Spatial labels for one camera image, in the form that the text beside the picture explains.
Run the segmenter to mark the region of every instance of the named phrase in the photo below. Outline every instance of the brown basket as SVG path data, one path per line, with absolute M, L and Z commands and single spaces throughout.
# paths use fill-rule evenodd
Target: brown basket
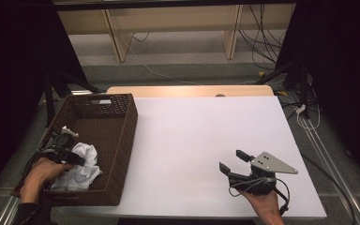
M 79 134 L 76 143 L 93 144 L 102 170 L 86 191 L 44 191 L 54 205 L 118 205 L 128 171 L 138 113 L 133 96 L 68 96 L 42 140 L 63 126 Z M 22 181 L 13 190 L 20 196 Z

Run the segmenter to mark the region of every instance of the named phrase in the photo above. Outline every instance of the floor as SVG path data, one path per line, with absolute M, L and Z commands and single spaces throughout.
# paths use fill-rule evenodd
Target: floor
M 285 31 L 273 31 L 276 40 L 281 42 Z M 249 31 L 250 37 L 256 32 Z M 266 58 L 252 52 L 246 42 L 238 36 L 234 59 L 228 60 L 219 32 L 184 32 L 184 33 L 152 33 L 136 34 L 135 38 L 145 41 L 132 41 L 126 62 L 117 63 L 113 56 L 110 38 L 98 36 L 70 37 L 88 81 L 99 87 L 108 88 L 113 85 L 182 85 L 182 84 L 249 84 L 260 79 L 260 73 L 269 73 L 274 64 Z M 263 45 L 257 45 L 263 51 Z M 281 91 L 284 76 L 279 76 L 269 84 L 274 90 Z M 80 89 L 71 85 L 72 90 Z M 319 110 L 316 104 L 308 107 L 310 122 L 315 129 L 304 129 L 302 119 L 293 113 L 293 102 L 298 100 L 298 92 L 281 92 L 285 96 L 278 97 L 284 105 L 283 111 L 289 117 L 289 126 L 301 153 L 317 162 L 321 167 L 321 151 L 332 159 L 340 180 L 344 181 L 352 194 L 352 201 L 360 209 L 360 169 L 347 154 L 347 148 L 339 138 L 331 120 Z M 314 101 L 313 92 L 309 93 L 310 101 Z M 0 176 L 0 218 L 8 205 L 10 191 L 17 184 L 23 165 L 29 159 L 42 136 L 46 126 L 46 108 L 43 98 L 36 108 L 34 123 L 30 125 L 18 151 L 13 154 Z M 347 212 L 347 205 L 333 183 L 309 161 L 305 160 L 307 169 L 327 218 L 319 220 L 291 220 L 285 218 L 286 224 L 352 224 Z M 59 224 L 116 224 L 115 217 L 69 217 L 52 210 L 52 220 Z

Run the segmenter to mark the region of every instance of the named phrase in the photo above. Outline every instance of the white tabletop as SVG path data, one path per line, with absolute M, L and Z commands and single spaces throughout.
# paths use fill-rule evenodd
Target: white tabletop
M 62 207 L 61 213 L 254 218 L 246 199 L 230 195 L 228 178 L 218 169 L 222 162 L 249 175 L 250 164 L 235 155 L 240 149 L 254 157 L 267 151 L 299 171 L 277 173 L 291 192 L 284 217 L 326 217 L 276 97 L 136 97 L 135 102 L 139 120 L 120 204 Z M 277 188 L 286 195 L 279 182 Z

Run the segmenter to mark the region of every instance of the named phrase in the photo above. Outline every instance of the crumpled white cloth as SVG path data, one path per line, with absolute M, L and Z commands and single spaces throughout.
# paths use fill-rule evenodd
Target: crumpled white cloth
M 52 191 L 88 190 L 95 178 L 102 174 L 99 166 L 96 166 L 98 151 L 95 146 L 79 142 L 72 148 L 72 152 L 85 159 L 84 166 L 76 165 L 69 172 L 64 172 L 52 185 Z

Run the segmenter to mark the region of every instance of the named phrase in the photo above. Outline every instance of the black cable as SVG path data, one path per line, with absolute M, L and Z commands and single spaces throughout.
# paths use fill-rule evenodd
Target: black cable
M 307 161 L 309 161 L 312 165 L 314 165 L 319 171 L 321 171 L 323 174 L 326 175 L 327 178 L 329 178 L 333 184 L 335 184 L 335 186 L 337 187 L 337 189 L 341 192 L 341 194 L 344 196 L 347 204 L 349 205 L 350 208 L 350 212 L 352 214 L 352 224 L 356 224 L 356 219 L 355 219 L 355 212 L 353 210 L 353 206 L 352 203 L 350 202 L 347 194 L 344 192 L 344 190 L 340 187 L 340 185 L 338 184 L 338 182 L 328 173 L 326 172 L 323 168 L 321 168 L 317 163 L 315 163 L 312 159 L 310 159 L 309 157 L 307 157 L 306 155 L 304 155 L 303 153 L 300 153 L 300 155 L 305 158 Z
M 263 67 L 263 66 L 260 66 L 255 58 L 254 58 L 254 53 L 256 52 L 257 54 L 261 55 L 262 57 L 268 59 L 269 61 L 271 61 L 272 63 L 276 63 L 273 59 L 271 59 L 269 56 L 265 55 L 263 52 L 261 52 L 259 49 L 257 49 L 255 46 L 253 46 L 250 41 L 247 40 L 247 38 L 244 36 L 246 35 L 245 34 L 245 31 L 238 31 L 239 34 L 241 34 L 241 37 L 242 39 L 245 41 L 245 43 L 249 46 L 249 48 L 252 50 L 252 60 L 253 60 L 253 63 L 256 65 L 256 67 L 258 68 L 263 68 L 263 69 L 267 69 L 267 70 L 274 70 L 273 68 L 269 68 L 269 67 Z
M 263 27 L 264 11 L 265 11 L 265 4 L 260 4 L 260 25 L 261 25 L 261 29 L 262 29 L 262 38 L 264 40 L 265 49 L 267 50 L 268 54 L 270 54 L 270 51 L 267 48 L 267 43 L 270 43 L 270 41 L 268 41 L 267 37 L 265 36 L 264 27 Z M 271 51 L 273 52 L 273 54 L 276 56 L 276 58 L 278 58 L 278 55 L 273 50 L 273 47 L 271 45 L 269 45 L 269 47 L 270 47 Z
M 279 103 L 280 103 L 280 105 L 282 106 L 282 104 L 286 104 L 285 102 L 283 102 L 283 100 L 278 96 L 277 97 L 278 98 L 278 100 L 279 100 Z
M 263 52 L 261 52 L 259 49 L 257 49 L 252 43 L 250 43 L 250 41 L 248 41 L 245 37 L 244 37 L 244 34 L 239 31 L 239 33 L 241 34 L 241 37 L 242 39 L 246 42 L 246 44 L 249 46 L 249 48 L 252 50 L 252 53 L 253 52 L 256 52 L 257 54 L 261 55 L 262 57 L 268 59 L 269 61 L 271 61 L 272 63 L 276 63 L 276 61 L 272 58 L 270 58 L 269 56 L 267 56 L 266 54 L 264 54 Z
M 297 108 L 294 109 L 294 111 L 286 118 L 286 120 L 289 120 L 297 111 Z
M 23 220 L 23 221 L 20 223 L 20 225 L 28 224 L 29 221 L 30 221 L 31 219 L 33 219 L 36 214 L 39 213 L 39 211 L 40 211 L 40 209 L 42 208 L 42 206 L 43 206 L 43 204 L 39 203 L 39 204 L 37 205 L 37 208 L 36 208 L 25 220 Z
M 283 104 L 281 104 L 281 106 L 282 106 L 282 109 L 283 109 L 283 108 L 288 107 L 288 106 L 301 106 L 301 104 L 302 103 L 299 101 L 299 102 L 294 102 L 294 103 L 283 103 Z M 316 101 L 309 101 L 307 103 L 307 106 L 313 106 L 313 105 L 316 105 L 316 104 L 317 104 Z
M 136 37 L 134 37 L 134 35 L 136 35 L 137 33 L 133 33 L 133 35 L 131 35 L 132 38 L 134 38 L 135 40 L 139 41 L 139 42 L 144 42 L 145 40 L 147 40 L 148 36 L 150 35 L 150 32 L 147 33 L 147 36 L 145 36 L 145 38 L 143 40 L 139 40 Z
M 240 182 L 238 184 L 235 184 L 235 185 L 232 185 L 229 187 L 229 192 L 231 194 L 231 196 L 233 197 L 238 197 L 240 196 L 241 194 L 237 194 L 237 195 L 233 195 L 231 193 L 231 188 L 235 188 L 236 186 L 240 186 L 240 185 L 244 185 L 244 184 L 249 184 L 249 183 L 254 183 L 253 185 L 251 185 L 250 187 L 246 188 L 245 190 L 243 190 L 244 192 L 247 192 L 248 190 L 250 190 L 251 188 L 261 184 L 262 182 L 264 182 L 263 178 L 259 178 L 259 179 L 255 179 L 255 180 L 251 180 L 251 181 L 245 181 L 245 182 Z
M 272 44 L 271 44 L 271 45 L 272 45 L 272 46 L 279 47 L 279 48 L 282 47 L 282 44 L 273 36 L 273 34 L 271 34 L 270 30 L 267 29 L 267 32 L 268 32 L 268 34 L 271 36 L 271 38 L 273 38 L 273 40 L 274 40 L 276 43 L 278 43 L 279 46 L 278 46 L 278 45 L 272 45 Z
M 280 42 L 280 41 L 282 40 L 282 38 L 285 36 L 286 32 L 287 32 L 287 30 L 285 30 L 285 32 L 283 32 L 283 34 L 279 37 L 279 42 Z
M 285 200 L 285 204 L 282 205 L 279 209 L 279 213 L 282 216 L 285 211 L 288 211 L 288 205 L 289 202 L 291 201 L 291 192 L 289 191 L 288 186 L 286 185 L 286 183 L 284 181 L 282 181 L 281 179 L 275 178 L 276 180 L 280 181 L 286 188 L 286 190 L 288 191 L 288 198 L 285 197 L 285 195 L 282 194 L 282 192 L 280 192 L 276 187 L 274 188 L 274 191 L 283 199 Z
M 262 26 L 261 26 L 261 24 L 258 22 L 257 17 L 256 17 L 256 15 L 255 15 L 255 13 L 254 13 L 251 5 L 249 5 L 249 9 L 250 9 L 250 12 L 251 12 L 252 15 L 253 15 L 253 18 L 255 19 L 255 22 L 256 22 L 257 26 L 259 27 L 259 30 L 258 30 L 258 32 L 257 32 L 257 34 L 256 34 L 256 37 L 255 37 L 254 41 L 253 41 L 253 48 L 255 48 L 256 41 L 257 41 L 257 38 L 259 37 L 259 33 L 260 33 L 260 32 L 262 32 L 264 47 L 266 48 L 267 46 L 265 45 L 264 32 L 263 32 L 263 30 L 262 30 Z M 261 5 L 260 11 L 261 11 L 261 20 L 263 20 L 263 18 L 262 18 L 262 5 Z M 268 55 L 270 55 L 271 60 L 272 60 L 274 63 L 276 63 L 275 60 L 273 59 L 272 55 L 270 54 L 270 52 L 267 51 L 267 53 L 268 53 Z
M 245 33 L 245 31 L 244 31 L 244 30 L 242 30 L 242 32 L 243 32 L 243 35 L 244 35 L 245 37 L 249 38 L 250 40 L 254 40 L 252 37 L 248 36 L 248 35 L 247 35 L 247 33 Z M 264 44 L 264 42 L 259 41 L 259 40 L 256 40 L 256 43 L 259 43 L 259 44 Z M 271 44 L 271 43 L 265 43 L 265 44 L 267 44 L 267 45 L 271 45 L 271 46 L 276 47 L 276 48 L 280 48 L 280 47 L 281 47 L 281 46 L 279 46 L 279 45 L 276 45 L 276 44 Z
M 20 180 L 20 186 L 24 184 L 25 178 L 30 173 L 33 166 L 33 162 L 35 161 L 38 155 L 39 155 L 38 151 L 35 151 L 33 155 L 28 159 L 27 163 L 25 164 L 25 167 L 22 170 L 22 179 Z
M 255 18 L 255 22 L 256 22 L 256 24 L 257 24 L 257 26 L 259 27 L 259 29 L 258 29 L 258 32 L 257 32 L 257 34 L 256 34 L 256 37 L 254 38 L 254 41 L 253 41 L 253 48 L 252 49 L 256 49 L 256 41 L 257 41 L 257 38 L 259 37 L 259 33 L 261 32 L 261 26 L 259 25 L 259 22 L 257 21 L 257 18 L 256 18 L 256 16 L 255 16 L 255 14 L 254 14 L 254 12 L 253 12 L 253 9 L 252 9 L 252 7 L 251 7 L 251 5 L 249 5 L 249 8 L 250 8 L 250 11 L 252 12 L 252 14 L 253 14 L 253 17 Z M 271 56 L 271 54 L 270 54 L 270 52 L 268 53 L 270 56 L 269 56 L 269 58 L 270 58 L 270 61 L 271 62 L 273 62 L 273 63 L 276 63 L 276 61 L 273 59 L 273 57 Z M 253 62 L 256 64 L 256 62 L 255 62 L 255 60 L 254 60 L 254 51 L 252 51 L 252 59 L 253 59 Z

